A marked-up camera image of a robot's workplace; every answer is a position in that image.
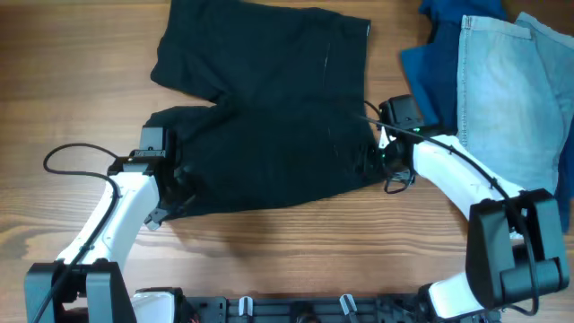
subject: wooden table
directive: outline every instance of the wooden table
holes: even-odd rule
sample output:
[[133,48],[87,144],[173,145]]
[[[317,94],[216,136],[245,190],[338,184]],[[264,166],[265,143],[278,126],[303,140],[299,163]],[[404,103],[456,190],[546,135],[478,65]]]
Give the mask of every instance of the wooden table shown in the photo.
[[[15,0],[0,0],[13,4]],[[103,188],[96,179],[47,174],[42,159],[70,142],[123,154],[155,111],[202,100],[158,86],[149,73],[169,4],[161,0],[26,0],[0,6],[0,321],[25,320],[23,278],[51,261],[82,228]],[[430,24],[418,0],[286,1],[369,18],[366,97],[408,92],[401,49],[421,45]],[[508,1],[574,34],[569,1]],[[52,165],[104,171],[83,149]],[[126,265],[129,292],[181,286],[187,295],[367,295],[415,292],[464,269],[466,222],[432,184],[388,196],[380,185],[282,210],[211,214],[142,229]],[[574,267],[574,236],[565,237]],[[541,322],[569,321],[574,292],[542,299]],[[508,313],[507,322],[523,321]]]

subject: black cable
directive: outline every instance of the black cable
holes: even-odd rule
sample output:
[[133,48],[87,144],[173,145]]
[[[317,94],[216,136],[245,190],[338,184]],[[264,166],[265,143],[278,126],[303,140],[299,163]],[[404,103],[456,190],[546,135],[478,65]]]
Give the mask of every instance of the black cable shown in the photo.
[[375,107],[374,104],[370,103],[370,102],[367,101],[367,100],[365,101],[365,104],[368,105],[369,107],[371,107],[372,109],[374,109],[375,112],[377,112],[378,118],[380,119],[380,110],[379,110],[377,107]]
[[518,210],[514,207],[514,205],[512,204],[512,202],[510,201],[510,196],[504,191],[504,189],[498,184],[498,182],[496,181],[496,179],[492,178],[485,170],[483,170],[482,167],[480,167],[478,164],[476,164],[476,162],[474,162],[472,159],[468,158],[467,156],[465,156],[464,154],[462,154],[461,152],[459,152],[457,149],[455,149],[453,146],[449,146],[447,144],[443,144],[442,142],[432,139],[430,137],[427,137],[425,135],[419,135],[419,134],[415,134],[414,132],[411,131],[407,131],[407,130],[403,130],[399,127],[393,127],[387,124],[384,124],[382,122],[379,122],[377,120],[373,120],[371,118],[367,118],[361,115],[357,115],[358,118],[362,118],[365,119],[367,121],[369,121],[370,123],[373,123],[375,125],[379,125],[381,127],[385,127],[387,129],[392,129],[395,130],[396,132],[399,132],[401,134],[405,134],[405,135],[409,135],[415,138],[419,138],[425,141],[428,141],[432,144],[435,144],[441,148],[444,148],[446,150],[448,150],[449,152],[455,154],[456,156],[460,157],[463,161],[467,162],[468,164],[470,164],[473,168],[475,168],[488,182],[489,184],[491,184],[491,186],[493,188],[495,188],[504,198],[504,204],[506,205],[506,207],[510,210],[510,214],[512,214],[512,217],[514,217],[514,220],[517,223],[518,228],[520,229],[522,236],[524,237],[524,243],[526,246],[526,254],[528,257],[528,265],[530,267],[530,280],[532,283],[532,309],[531,310],[525,310],[517,305],[509,305],[508,308],[515,310],[519,313],[522,313],[524,315],[527,316],[534,316],[536,315],[536,313],[538,312],[538,308],[540,307],[540,293],[539,293],[539,287],[538,287],[538,275],[536,273],[536,263],[535,263],[535,256],[534,256],[534,252],[533,252],[533,248],[532,248],[532,241],[530,239],[530,234],[528,233],[528,229],[526,227],[526,221],[524,220],[524,217],[518,212]]
[[61,145],[61,146],[55,148],[54,150],[52,150],[51,152],[49,152],[46,155],[46,158],[44,158],[44,170],[46,170],[47,172],[53,173],[53,174],[58,174],[58,175],[89,176],[89,177],[94,177],[94,178],[106,180],[111,185],[111,187],[113,189],[111,203],[109,204],[108,210],[106,210],[106,213],[103,215],[103,217],[101,218],[100,222],[98,223],[98,225],[96,226],[94,231],[90,234],[90,237],[88,237],[88,239],[83,244],[83,246],[80,247],[80,251],[78,251],[78,254],[74,257],[74,259],[72,259],[70,264],[67,265],[64,272],[57,278],[56,282],[52,285],[52,287],[48,291],[48,294],[46,295],[46,297],[42,301],[42,304],[40,305],[38,311],[36,312],[36,315],[34,316],[32,323],[38,323],[40,321],[40,319],[42,318],[42,315],[44,314],[44,311],[48,307],[50,301],[55,299],[60,294],[60,291],[61,291],[62,287],[64,286],[68,276],[72,272],[73,267],[80,260],[82,260],[82,258],[86,255],[86,253],[91,249],[92,243],[96,240],[96,238],[100,234],[101,229],[104,227],[104,225],[108,221],[108,218],[111,216],[111,213],[113,212],[114,208],[116,207],[117,201],[119,199],[119,188],[117,187],[116,182],[113,179],[111,179],[109,176],[101,175],[99,173],[94,173],[94,172],[90,172],[90,171],[53,170],[53,169],[48,167],[48,160],[55,153],[65,149],[65,148],[69,148],[69,147],[88,147],[88,148],[96,149],[96,150],[99,150],[101,152],[107,153],[108,155],[110,155],[114,158],[117,158],[117,155],[115,155],[111,151],[109,151],[105,148],[99,147],[95,144],[64,144],[64,145]]
[[409,179],[404,183],[404,186],[402,188],[392,190],[392,191],[388,190],[388,188],[391,185],[391,181],[392,181],[392,176],[389,176],[387,178],[387,183],[385,183],[385,193],[387,193],[389,195],[393,195],[393,194],[398,194],[398,193],[406,191],[406,189],[409,188],[411,186],[411,183],[413,183],[413,181],[414,181],[414,171],[412,169],[410,169],[409,172],[410,172]]

